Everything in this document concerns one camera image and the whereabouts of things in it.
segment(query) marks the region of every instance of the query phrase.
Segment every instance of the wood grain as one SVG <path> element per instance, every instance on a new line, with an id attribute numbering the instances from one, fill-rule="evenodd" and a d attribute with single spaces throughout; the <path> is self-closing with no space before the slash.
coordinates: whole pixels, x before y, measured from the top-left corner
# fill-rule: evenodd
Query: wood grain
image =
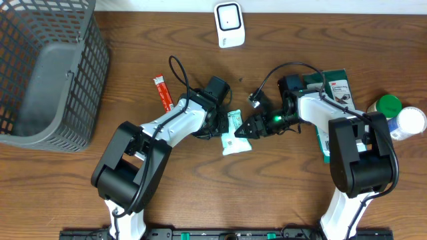
<path id="1" fill-rule="evenodd" d="M 303 61 L 345 68 L 359 109 L 391 93 L 427 112 L 427 20 L 423 16 L 245 14 L 246 42 L 220 49 L 208 13 L 96 13 L 111 49 L 111 69 L 91 146 L 76 154 L 0 145 L 0 239 L 57 239 L 60 230 L 109 225 L 107 207 L 89 178 L 117 126 L 164 114 L 151 80 L 163 73 L 171 95 L 185 88 L 167 64 L 176 55 L 193 87 L 212 75 L 234 91 L 232 109 L 253 110 L 246 97 L 276 65 Z M 279 105 L 272 75 L 265 92 Z M 334 184 L 313 126 L 252 141 L 253 151 L 222 156 L 219 139 L 184 139 L 167 164 L 145 212 L 148 223 L 177 228 L 282 227 L 315 224 Z M 375 200 L 360 227 L 389 227 L 396 239 L 427 238 L 427 138 L 394 144 L 400 182 Z"/>

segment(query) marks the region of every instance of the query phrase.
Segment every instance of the black cable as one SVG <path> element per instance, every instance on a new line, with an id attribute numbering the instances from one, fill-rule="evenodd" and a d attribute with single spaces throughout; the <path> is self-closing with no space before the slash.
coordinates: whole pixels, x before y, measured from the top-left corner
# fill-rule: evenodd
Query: black cable
<path id="1" fill-rule="evenodd" d="M 115 228 L 115 240 L 119 240 L 119 233 L 120 233 L 120 230 L 119 230 L 119 223 L 118 223 L 118 218 L 117 217 L 114 217 L 114 228 Z"/>
<path id="2" fill-rule="evenodd" d="M 90 233 L 88 233 L 88 234 L 86 235 L 85 240 L 87 240 L 87 238 L 88 238 L 88 237 L 91 237 L 91 239 L 92 239 L 92 240 L 96 240 L 96 239 L 94 239 L 94 238 L 93 238 L 94 236 L 92 236 L 92 234 L 94 234 L 94 233 L 100 233 L 100 232 L 103 232 L 103 231 L 105 231 L 105 230 L 108 230 L 108 229 L 98 229 L 98 230 L 94 230 L 94 231 L 92 231 L 92 232 L 90 232 Z"/>
<path id="3" fill-rule="evenodd" d="M 285 227 L 282 228 L 282 230 L 280 230 L 280 236 L 282 237 L 282 239 L 293 239 L 293 238 L 289 238 L 289 237 L 285 237 L 284 235 L 284 231 L 289 227 L 289 225 L 297 225 L 296 223 L 288 223 L 285 225 Z M 304 237 L 306 238 L 306 240 L 310 240 L 310 238 L 307 237 L 306 233 L 304 233 L 304 230 L 302 230 L 302 228 L 300 228 L 302 234 L 304 235 Z"/>
<path id="4" fill-rule="evenodd" d="M 311 65 L 308 65 L 307 63 L 301 63 L 301 62 L 289 62 L 289 63 L 284 63 L 281 65 L 278 65 L 277 67 L 273 68 L 273 70 L 271 70 L 268 74 L 267 77 L 264 79 L 264 81 L 262 82 L 260 88 L 257 89 L 257 91 L 255 92 L 255 94 L 252 95 L 252 97 L 255 97 L 256 95 L 258 95 L 258 93 L 261 91 L 262 87 L 266 84 L 267 79 L 270 77 L 271 74 L 273 74 L 275 71 L 277 71 L 279 68 L 288 66 L 288 65 L 303 65 L 305 67 L 308 67 L 310 69 L 313 69 L 314 71 L 319 71 L 317 70 L 315 67 L 312 67 Z"/>
<path id="5" fill-rule="evenodd" d="M 171 68 L 172 73 L 175 75 L 175 77 L 176 77 L 176 79 L 178 79 L 178 81 L 180 81 L 182 84 L 184 84 L 185 86 L 187 86 L 186 82 L 188 82 L 188 79 L 186 79 L 185 82 L 182 81 L 182 79 L 178 76 L 178 74 L 176 74 L 175 69 L 173 69 L 172 58 L 174 58 L 177 61 L 178 65 L 181 67 L 181 70 L 183 70 L 181 62 L 179 62 L 178 58 L 176 58 L 175 56 L 171 56 L 171 57 L 169 57 L 169 67 Z"/>
<path id="6" fill-rule="evenodd" d="M 398 181 L 399 181 L 399 162 L 398 162 L 398 158 L 397 158 L 396 152 L 395 152 L 395 151 L 394 151 L 394 149 L 393 149 L 393 145 L 392 145 L 392 143 L 388 140 L 387 135 L 386 135 L 386 134 L 385 134 L 381 129 L 377 128 L 377 126 L 375 126 L 375 124 L 373 124 L 373 122 L 372 122 L 371 120 L 367 119 L 367 118 L 366 118 L 365 116 L 363 116 L 363 115 L 360 115 L 360 114 L 358 114 L 358 113 L 356 113 L 356 112 L 353 112 L 353 111 L 349 110 L 349 109 L 348 109 L 348 107 L 343 107 L 343 106 L 341 106 L 341 105 L 339 105 L 339 104 L 337 104 L 337 103 L 335 103 L 335 102 L 333 102 L 333 101 L 331 101 L 331 100 L 327 99 L 327 98 L 326 98 L 326 95 L 323 95 L 323 94 L 322 94 L 322 93 L 323 93 L 323 90 L 325 89 L 325 86 L 326 86 L 326 78 L 325 78 L 325 75 L 324 75 L 324 74 L 323 74 L 319 69 L 316 69 L 315 67 L 312 67 L 311 65 L 308 65 L 308 64 L 306 64 L 306 63 L 300 63 L 300 62 L 289 62 L 289 63 L 284 63 L 284 64 L 281 64 L 281 65 L 278 65 L 277 67 L 275 67 L 273 70 L 271 70 L 271 71 L 268 73 L 267 77 L 266 77 L 266 78 L 264 79 L 264 81 L 262 82 L 262 84 L 261 84 L 260 88 L 258 88 L 258 89 L 257 89 L 256 94 L 254 94 L 254 97 L 255 97 L 255 96 L 256 96 L 256 95 L 261 91 L 262 87 L 266 84 L 266 81 L 267 81 L 268 77 L 270 77 L 270 75 L 271 75 L 274 71 L 278 70 L 278 69 L 279 69 L 279 68 L 281 68 L 281 67 L 285 67 L 285 66 L 287 66 L 287 65 L 303 65 L 303 66 L 306 66 L 306 67 L 308 67 L 308 68 L 310 68 L 310 69 L 313 69 L 316 73 L 318 73 L 318 74 L 322 77 L 322 80 L 323 80 L 322 86 L 320 87 L 320 89 L 318 89 L 320 99 L 321 99 L 321 100 L 323 100 L 323 101 L 325 101 L 325 102 L 327 102 L 328 104 L 330 104 L 330 105 L 332 105 L 332 106 L 334 106 L 334 107 L 338 108 L 339 110 L 342 110 L 342 111 L 343 111 L 343 112 L 345 112 L 345 113 L 349 113 L 349 114 L 351 114 L 351 115 L 353 115 L 353 116 L 355 116 L 355 117 L 359 118 L 359 119 L 360 119 L 361 121 L 363 121 L 365 124 L 369 125 L 369 126 L 370 126 L 370 128 L 372 128 L 372 129 L 373 129 L 373 130 L 375 130 L 377 133 L 379 133 L 380 137 L 384 140 L 384 142 L 386 143 L 387 147 L 389 148 L 389 150 L 390 150 L 390 155 L 391 155 L 391 157 L 393 158 L 392 171 L 393 171 L 394 179 L 393 179 L 392 185 L 391 185 L 387 190 L 385 190 L 385 191 L 383 191 L 383 192 L 381 192 L 381 193 L 379 193 L 379 194 L 376 194 L 376 195 L 372 195 L 372 196 L 366 197 L 366 198 L 365 198 L 365 199 L 360 203 L 359 209 L 357 210 L 357 212 L 356 212 L 356 214 L 354 215 L 354 217 L 353 217 L 353 219 L 352 219 L 352 221 L 351 221 L 350 225 L 348 226 L 348 230 L 347 230 L 347 234 L 346 234 L 346 238 L 345 238 L 345 239 L 349 239 L 349 237 L 350 237 L 350 231 L 351 231 L 352 227 L 354 226 L 354 223 L 356 222 L 356 220 L 357 220 L 357 218 L 359 217 L 360 213 L 362 212 L 363 208 L 366 206 L 366 202 L 367 202 L 367 201 L 369 201 L 369 200 L 375 199 L 375 198 L 383 197 L 383 196 L 385 196 L 385 195 L 387 195 L 387 194 L 391 193 L 391 192 L 394 190 L 394 188 L 397 186 Z"/>
<path id="7" fill-rule="evenodd" d="M 296 131 L 295 129 L 292 129 L 290 127 L 286 127 L 285 129 L 282 129 L 280 132 L 276 133 L 277 135 L 283 135 L 286 131 L 293 131 L 294 133 L 298 133 L 301 134 L 301 123 L 298 123 L 298 127 L 297 127 L 298 131 Z"/>
<path id="8" fill-rule="evenodd" d="M 185 105 L 184 105 L 184 107 L 179 112 L 177 112 L 175 115 L 171 116 L 170 118 L 166 119 L 163 123 L 160 123 L 155 128 L 155 131 L 154 131 L 153 135 L 151 136 L 151 140 L 149 142 L 149 149 L 148 149 L 148 152 L 147 152 L 147 157 L 145 158 L 143 175 L 142 175 L 141 183 L 139 184 L 138 190 L 137 190 L 135 196 L 133 197 L 131 204 L 129 205 L 129 207 L 127 209 L 124 209 L 123 213 L 117 214 L 114 211 L 113 211 L 113 213 L 111 213 L 113 215 L 113 217 L 115 218 L 115 220 L 119 219 L 121 217 L 126 216 L 135 207 L 135 205 L 138 203 L 139 197 L 141 197 L 142 190 L 143 190 L 143 187 L 145 185 L 145 181 L 147 179 L 147 174 L 148 174 L 148 169 L 149 169 L 149 162 L 150 162 L 151 155 L 152 155 L 152 152 L 153 152 L 153 145 L 154 145 L 155 137 L 157 136 L 157 134 L 160 132 L 160 130 L 166 124 L 168 124 L 172 119 L 174 119 L 177 116 L 179 116 L 182 113 L 184 113 L 187 110 L 187 108 L 188 108 L 190 86 L 189 86 L 189 83 L 188 83 L 187 73 L 185 72 L 185 69 L 184 69 L 183 65 L 181 64 L 181 62 L 179 61 L 179 59 L 177 57 L 175 57 L 175 56 L 170 56 L 169 57 L 169 66 L 171 67 L 172 73 L 178 78 L 179 81 L 182 82 L 182 80 L 176 75 L 176 72 L 173 69 L 173 66 L 171 64 L 171 60 L 172 59 L 175 59 L 175 61 L 178 63 L 179 67 L 181 68 L 181 71 L 182 71 L 182 74 L 184 76 L 184 79 L 185 79 L 185 86 L 187 87 L 187 95 L 186 95 L 186 98 L 185 98 L 186 99 Z"/>

